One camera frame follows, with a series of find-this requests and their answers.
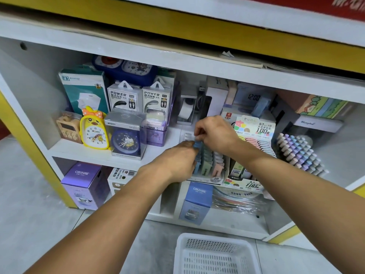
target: yellow chick clock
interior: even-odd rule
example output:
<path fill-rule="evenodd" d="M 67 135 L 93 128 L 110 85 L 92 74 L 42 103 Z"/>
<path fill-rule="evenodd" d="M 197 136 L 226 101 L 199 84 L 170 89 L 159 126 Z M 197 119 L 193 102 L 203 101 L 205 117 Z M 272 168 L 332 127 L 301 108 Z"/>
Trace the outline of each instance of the yellow chick clock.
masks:
<path fill-rule="evenodd" d="M 83 115 L 80 120 L 82 142 L 87 147 L 101 150 L 108 149 L 109 139 L 104 124 L 105 113 L 94 111 L 91 107 L 86 106 L 83 109 Z"/>

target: white basket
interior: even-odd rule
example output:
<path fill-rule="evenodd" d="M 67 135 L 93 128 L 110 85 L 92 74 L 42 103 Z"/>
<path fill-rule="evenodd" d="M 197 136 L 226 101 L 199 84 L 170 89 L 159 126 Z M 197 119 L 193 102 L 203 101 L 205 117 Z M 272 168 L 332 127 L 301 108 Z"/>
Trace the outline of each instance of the white basket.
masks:
<path fill-rule="evenodd" d="M 177 239 L 174 274 L 260 274 L 245 240 L 183 233 Z"/>

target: red sign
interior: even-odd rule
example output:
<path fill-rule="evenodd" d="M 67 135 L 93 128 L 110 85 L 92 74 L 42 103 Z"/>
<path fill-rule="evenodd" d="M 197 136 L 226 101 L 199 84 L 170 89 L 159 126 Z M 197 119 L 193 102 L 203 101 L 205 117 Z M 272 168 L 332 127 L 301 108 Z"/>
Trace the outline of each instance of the red sign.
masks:
<path fill-rule="evenodd" d="M 365 0 L 253 0 L 365 21 Z"/>

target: tile floor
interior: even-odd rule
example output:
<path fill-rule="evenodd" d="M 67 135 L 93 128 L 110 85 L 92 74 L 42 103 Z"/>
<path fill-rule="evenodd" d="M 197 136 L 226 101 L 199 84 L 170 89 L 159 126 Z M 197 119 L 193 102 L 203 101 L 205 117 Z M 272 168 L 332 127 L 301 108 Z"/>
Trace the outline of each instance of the tile floor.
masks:
<path fill-rule="evenodd" d="M 0 141 L 0 177 L 0 273 L 21 274 L 92 211 L 66 208 L 11 137 Z M 239 238 L 146 220 L 121 273 L 171 274 L 176 240 L 186 232 Z M 318 252 L 244 239 L 263 274 L 339 273 Z"/>

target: shelf hole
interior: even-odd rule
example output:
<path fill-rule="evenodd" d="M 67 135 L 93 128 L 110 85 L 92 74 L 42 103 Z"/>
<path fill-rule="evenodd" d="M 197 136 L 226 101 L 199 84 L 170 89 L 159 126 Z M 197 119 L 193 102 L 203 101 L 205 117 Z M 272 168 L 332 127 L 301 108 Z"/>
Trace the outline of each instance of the shelf hole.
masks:
<path fill-rule="evenodd" d="M 21 42 L 20 46 L 21 46 L 22 50 L 24 50 L 24 51 L 28 50 L 28 47 L 25 45 L 24 42 Z"/>

